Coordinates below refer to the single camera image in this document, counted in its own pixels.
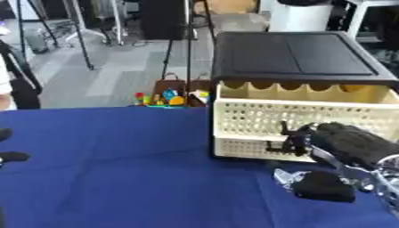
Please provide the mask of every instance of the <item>white sleeve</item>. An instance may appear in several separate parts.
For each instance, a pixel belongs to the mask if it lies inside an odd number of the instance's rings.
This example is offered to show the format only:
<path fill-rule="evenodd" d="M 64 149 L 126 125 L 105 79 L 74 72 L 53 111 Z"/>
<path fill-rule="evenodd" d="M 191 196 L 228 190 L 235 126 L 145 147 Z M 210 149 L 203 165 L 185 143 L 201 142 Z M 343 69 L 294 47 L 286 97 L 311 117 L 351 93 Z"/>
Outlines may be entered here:
<path fill-rule="evenodd" d="M 9 94 L 11 91 L 10 76 L 5 67 L 3 56 L 0 54 L 0 94 Z"/>

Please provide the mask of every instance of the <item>light stand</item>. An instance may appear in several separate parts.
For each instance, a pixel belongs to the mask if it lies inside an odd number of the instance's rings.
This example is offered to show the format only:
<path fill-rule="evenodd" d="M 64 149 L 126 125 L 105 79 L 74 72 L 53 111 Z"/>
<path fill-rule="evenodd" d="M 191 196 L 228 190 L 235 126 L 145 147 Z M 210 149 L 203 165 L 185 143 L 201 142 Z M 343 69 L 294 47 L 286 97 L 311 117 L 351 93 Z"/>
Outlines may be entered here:
<path fill-rule="evenodd" d="M 40 22 L 43 24 L 43 26 L 47 30 L 50 37 L 52 38 L 53 45 L 55 47 L 58 47 L 58 41 L 55 38 L 54 33 L 48 27 L 47 23 L 45 22 L 45 19 L 42 17 L 39 10 L 36 8 L 36 6 L 34 4 L 32 4 L 31 0 L 27 0 L 27 1 L 29 3 L 30 7 L 32 8 L 32 10 L 35 12 L 36 16 L 39 18 Z M 20 5 L 20 0 L 17 0 L 17 13 L 18 13 L 18 26 L 20 29 L 20 49 L 22 51 L 23 57 L 26 59 L 27 56 L 26 56 L 25 38 L 24 38 L 25 31 L 23 30 L 23 18 L 22 18 L 22 9 L 21 9 L 21 5 Z"/>
<path fill-rule="evenodd" d="M 210 31 L 210 34 L 212 36 L 212 42 L 215 44 L 216 42 L 216 36 L 215 36 L 215 30 L 214 30 L 214 24 L 212 22 L 212 18 L 210 15 L 210 10 L 208 6 L 208 0 L 185 0 L 185 14 L 186 14 L 186 24 L 187 24 L 187 86 L 186 86 L 186 93 L 190 92 L 190 82 L 191 82 L 191 51 L 192 51 L 192 39 L 194 35 L 194 29 L 193 29 L 193 16 L 194 16 L 194 3 L 197 2 L 203 2 L 205 6 L 205 13 L 207 17 L 207 22 L 208 22 L 208 28 Z M 173 47 L 173 36 L 170 37 L 169 43 L 167 45 L 167 55 L 164 60 L 164 68 L 162 70 L 162 79 L 165 79 L 165 75 L 167 74 L 167 65 L 169 64 L 169 59 L 170 59 L 170 53 L 172 52 L 172 47 Z"/>
<path fill-rule="evenodd" d="M 73 1 L 73 3 L 76 2 L 75 0 L 67 0 L 67 2 L 69 4 L 70 4 L 70 1 Z M 82 21 L 77 20 L 77 18 L 79 18 L 79 13 L 76 11 L 75 7 L 70 7 L 69 10 L 70 10 L 70 14 L 71 14 L 70 16 L 73 20 L 73 24 L 77 31 L 76 36 L 79 39 L 80 47 L 82 48 L 83 57 L 85 58 L 85 64 L 90 70 L 94 70 L 94 65 L 90 62 L 89 56 L 87 54 L 86 46 L 85 46 L 85 41 L 83 40 L 83 37 L 82 37 L 81 28 L 79 27 L 79 23 L 81 23 Z"/>

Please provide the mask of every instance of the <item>blue tablecloth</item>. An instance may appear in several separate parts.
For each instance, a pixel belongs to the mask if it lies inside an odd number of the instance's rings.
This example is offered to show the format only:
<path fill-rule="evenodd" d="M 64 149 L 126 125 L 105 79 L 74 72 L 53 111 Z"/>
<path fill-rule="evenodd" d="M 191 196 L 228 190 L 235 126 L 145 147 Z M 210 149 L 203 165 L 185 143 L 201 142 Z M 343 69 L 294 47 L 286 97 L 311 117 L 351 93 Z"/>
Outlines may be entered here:
<path fill-rule="evenodd" d="M 7 228 L 393 228 L 372 194 L 354 204 L 297 199 L 261 162 L 208 156 L 206 110 L 10 111 L 0 151 Z"/>

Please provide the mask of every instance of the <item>black lid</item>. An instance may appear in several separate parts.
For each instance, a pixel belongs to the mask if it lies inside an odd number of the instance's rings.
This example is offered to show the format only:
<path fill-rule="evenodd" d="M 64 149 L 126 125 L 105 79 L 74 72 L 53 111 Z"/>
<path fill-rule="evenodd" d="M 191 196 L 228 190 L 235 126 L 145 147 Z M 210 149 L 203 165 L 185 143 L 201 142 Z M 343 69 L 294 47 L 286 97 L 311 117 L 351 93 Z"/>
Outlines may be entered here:
<path fill-rule="evenodd" d="M 394 86 L 398 79 L 344 33 L 226 32 L 212 80 L 272 80 Z"/>

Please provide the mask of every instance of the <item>white plastic crate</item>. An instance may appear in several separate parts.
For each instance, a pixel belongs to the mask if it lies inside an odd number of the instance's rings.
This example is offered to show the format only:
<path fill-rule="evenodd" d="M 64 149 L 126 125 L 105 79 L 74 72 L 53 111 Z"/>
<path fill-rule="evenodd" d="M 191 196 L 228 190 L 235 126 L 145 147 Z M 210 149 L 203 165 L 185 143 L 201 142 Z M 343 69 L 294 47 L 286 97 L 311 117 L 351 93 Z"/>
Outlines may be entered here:
<path fill-rule="evenodd" d="M 284 100 L 266 100 L 262 99 L 263 95 Z M 288 100 L 293 98 L 303 101 Z M 287 121 L 289 129 L 298 129 L 309 123 L 337 121 L 396 141 L 399 139 L 397 119 L 399 98 L 395 92 L 381 86 L 371 85 L 355 93 L 345 93 L 337 86 L 318 92 L 309 85 L 288 91 L 280 85 L 262 90 L 250 86 L 250 83 L 236 89 L 221 84 L 217 87 L 214 103 L 216 155 L 310 161 L 307 156 L 300 158 L 266 151 L 266 141 L 284 141 L 285 136 L 281 136 L 282 120 Z M 234 149 L 233 145 L 239 145 L 240 149 Z"/>

